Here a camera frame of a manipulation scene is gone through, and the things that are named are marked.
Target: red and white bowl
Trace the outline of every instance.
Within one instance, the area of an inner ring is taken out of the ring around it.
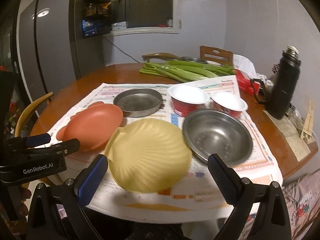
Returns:
[[[189,113],[199,108],[205,108],[210,99],[202,89],[183,84],[170,87],[168,94],[172,98],[174,112],[182,117],[187,117]]]
[[[238,118],[242,111],[248,110],[247,103],[235,94],[216,92],[211,94],[212,108]]]

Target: stainless steel bowl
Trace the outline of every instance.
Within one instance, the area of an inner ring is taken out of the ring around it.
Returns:
[[[199,109],[183,122],[186,143],[205,162],[217,153],[227,166],[246,161],[252,151],[252,138],[238,120],[212,109]]]
[[[197,57],[181,57],[181,59],[184,61],[193,61],[197,63],[207,64],[207,62],[204,59],[200,59]]]
[[[117,95],[113,100],[125,116],[143,117],[153,114],[162,105],[162,95],[153,89],[130,89]]]

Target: orange plate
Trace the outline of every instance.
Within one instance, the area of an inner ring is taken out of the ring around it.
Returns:
[[[71,117],[70,122],[57,133],[57,140],[77,138],[79,151],[103,149],[110,136],[120,126],[122,110],[115,105],[96,102]]]

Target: metal screw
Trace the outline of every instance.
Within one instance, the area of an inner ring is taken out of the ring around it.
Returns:
[[[44,183],[43,182],[40,182],[38,185],[37,185],[37,188],[40,189],[44,186]]]
[[[242,178],[241,181],[245,184],[248,185],[250,183],[250,180],[248,178]]]
[[[275,188],[277,188],[277,187],[279,187],[280,185],[279,185],[279,183],[278,182],[276,182],[276,181],[273,181],[272,183],[271,183]]]
[[[75,181],[74,179],[67,179],[66,182],[65,182],[65,184],[67,184],[68,186],[70,186],[70,185],[73,184],[74,181]]]

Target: black thermos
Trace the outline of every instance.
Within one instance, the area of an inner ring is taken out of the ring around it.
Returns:
[[[299,51],[293,46],[288,46],[282,56],[271,94],[265,102],[266,110],[276,119],[281,119],[289,107],[301,65]]]

